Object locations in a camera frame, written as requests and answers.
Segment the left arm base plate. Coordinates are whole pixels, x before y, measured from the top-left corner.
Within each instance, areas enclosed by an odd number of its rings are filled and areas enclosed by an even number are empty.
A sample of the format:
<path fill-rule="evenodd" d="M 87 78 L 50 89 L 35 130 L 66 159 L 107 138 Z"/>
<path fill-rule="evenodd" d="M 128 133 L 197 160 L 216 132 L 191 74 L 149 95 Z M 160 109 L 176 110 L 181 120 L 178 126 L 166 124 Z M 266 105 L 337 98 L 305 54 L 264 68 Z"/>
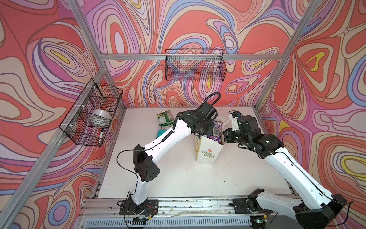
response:
<path fill-rule="evenodd" d="M 120 207 L 119 215 L 122 216 L 154 216 L 158 213 L 159 200 L 147 199 L 140 205 L 136 205 L 132 199 L 122 200 L 117 203 Z"/>

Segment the teal snack bag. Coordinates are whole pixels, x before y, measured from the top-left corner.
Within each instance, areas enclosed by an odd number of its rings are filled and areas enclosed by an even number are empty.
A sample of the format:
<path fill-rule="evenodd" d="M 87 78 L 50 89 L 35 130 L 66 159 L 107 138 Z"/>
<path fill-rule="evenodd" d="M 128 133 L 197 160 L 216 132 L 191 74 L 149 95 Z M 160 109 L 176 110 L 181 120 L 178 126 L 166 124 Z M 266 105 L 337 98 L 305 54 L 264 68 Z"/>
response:
<path fill-rule="evenodd" d="M 172 126 L 159 126 L 157 137 L 160 137 L 162 134 L 164 134 L 166 131 L 168 131 Z"/>

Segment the white paper bag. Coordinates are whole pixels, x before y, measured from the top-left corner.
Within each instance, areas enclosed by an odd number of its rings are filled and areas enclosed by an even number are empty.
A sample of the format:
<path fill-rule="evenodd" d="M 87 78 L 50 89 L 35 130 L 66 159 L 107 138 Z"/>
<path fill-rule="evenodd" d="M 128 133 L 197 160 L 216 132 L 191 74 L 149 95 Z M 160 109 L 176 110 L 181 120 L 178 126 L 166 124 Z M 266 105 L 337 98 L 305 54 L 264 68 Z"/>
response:
<path fill-rule="evenodd" d="M 225 119 L 222 116 L 218 116 L 214 121 L 223 122 L 223 127 L 226 124 Z M 217 160 L 221 150 L 223 149 L 225 143 L 223 140 L 223 128 L 222 128 L 222 142 L 217 143 L 209 138 L 206 135 L 196 136 L 195 137 L 195 150 L 196 150 L 196 162 L 213 166 L 215 161 Z"/>

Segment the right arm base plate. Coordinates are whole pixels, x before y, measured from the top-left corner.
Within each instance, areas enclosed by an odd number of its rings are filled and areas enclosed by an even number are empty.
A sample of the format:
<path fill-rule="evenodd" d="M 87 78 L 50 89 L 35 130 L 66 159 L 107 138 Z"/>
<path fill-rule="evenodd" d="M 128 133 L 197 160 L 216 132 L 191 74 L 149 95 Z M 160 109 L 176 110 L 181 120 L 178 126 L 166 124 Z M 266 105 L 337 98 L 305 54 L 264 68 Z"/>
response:
<path fill-rule="evenodd" d="M 270 215 L 273 213 L 271 210 L 264 210 L 260 207 L 252 208 L 247 198 L 234 198 L 229 203 L 230 207 L 234 208 L 235 214 L 265 214 Z"/>

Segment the green snack bag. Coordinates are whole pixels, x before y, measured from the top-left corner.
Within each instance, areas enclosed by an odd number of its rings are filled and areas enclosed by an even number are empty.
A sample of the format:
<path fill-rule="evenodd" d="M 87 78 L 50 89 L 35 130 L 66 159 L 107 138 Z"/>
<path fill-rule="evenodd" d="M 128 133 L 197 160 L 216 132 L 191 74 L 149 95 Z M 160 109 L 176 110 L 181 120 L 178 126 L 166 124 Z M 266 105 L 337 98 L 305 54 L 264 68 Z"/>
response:
<path fill-rule="evenodd" d="M 160 127 L 168 127 L 174 124 L 174 117 L 170 110 L 156 114 Z"/>

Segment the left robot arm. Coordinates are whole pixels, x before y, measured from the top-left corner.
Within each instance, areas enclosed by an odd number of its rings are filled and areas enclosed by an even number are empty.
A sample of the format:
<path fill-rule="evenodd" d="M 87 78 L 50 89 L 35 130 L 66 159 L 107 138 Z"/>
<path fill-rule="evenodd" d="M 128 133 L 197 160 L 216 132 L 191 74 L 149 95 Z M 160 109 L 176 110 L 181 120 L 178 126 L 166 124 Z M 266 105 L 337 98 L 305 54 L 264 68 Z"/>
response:
<path fill-rule="evenodd" d="M 179 112 L 172 127 L 165 133 L 153 142 L 145 146 L 137 145 L 132 150 L 137 184 L 130 199 L 136 206 L 142 205 L 148 199 L 150 182 L 160 173 L 157 163 L 165 153 L 191 134 L 201 137 L 212 133 L 214 120 L 218 117 L 214 104 L 220 98 L 219 92 L 212 93 L 197 108 Z"/>

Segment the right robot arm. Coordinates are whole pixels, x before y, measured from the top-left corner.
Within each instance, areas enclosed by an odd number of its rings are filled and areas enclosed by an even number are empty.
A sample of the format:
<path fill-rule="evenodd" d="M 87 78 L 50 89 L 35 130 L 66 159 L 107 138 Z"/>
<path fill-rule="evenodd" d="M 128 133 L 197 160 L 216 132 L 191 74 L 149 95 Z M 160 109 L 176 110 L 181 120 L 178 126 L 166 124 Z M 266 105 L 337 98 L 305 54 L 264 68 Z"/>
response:
<path fill-rule="evenodd" d="M 273 134 L 262 134 L 255 117 L 234 111 L 231 128 L 223 131 L 226 143 L 236 143 L 272 165 L 295 189 L 299 199 L 256 189 L 244 204 L 252 213 L 271 210 L 296 220 L 304 229 L 325 229 L 347 204 L 341 194 L 333 194 L 317 182 Z"/>

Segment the purple snack bag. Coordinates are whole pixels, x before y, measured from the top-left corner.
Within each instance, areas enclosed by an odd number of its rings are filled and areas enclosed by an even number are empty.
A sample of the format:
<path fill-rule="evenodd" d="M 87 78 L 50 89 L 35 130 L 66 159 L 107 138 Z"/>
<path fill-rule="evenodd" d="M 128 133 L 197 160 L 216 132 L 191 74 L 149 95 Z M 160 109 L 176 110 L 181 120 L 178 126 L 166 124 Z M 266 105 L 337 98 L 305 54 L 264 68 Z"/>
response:
<path fill-rule="evenodd" d="M 220 121 L 211 122 L 206 137 L 217 143 L 221 143 L 223 124 L 224 123 Z"/>

